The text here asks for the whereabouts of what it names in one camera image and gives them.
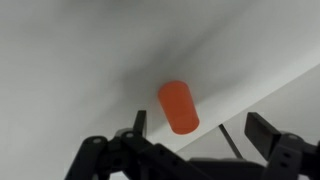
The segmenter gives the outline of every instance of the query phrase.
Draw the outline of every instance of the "white surface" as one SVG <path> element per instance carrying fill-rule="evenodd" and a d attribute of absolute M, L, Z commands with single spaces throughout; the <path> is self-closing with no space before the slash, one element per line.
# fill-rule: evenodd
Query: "white surface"
<path fill-rule="evenodd" d="M 265 165 L 266 161 L 244 134 L 248 112 L 258 112 L 278 130 L 292 132 L 317 145 L 320 139 L 320 65 L 311 69 L 224 123 L 243 157 Z M 232 158 L 233 152 L 218 128 L 178 151 L 182 157 Z"/>
<path fill-rule="evenodd" d="M 178 150 L 319 63 L 318 1 L 0 2 L 1 179 L 62 179 L 81 141 L 149 112 Z M 156 100 L 180 79 L 200 127 L 174 135 Z"/>

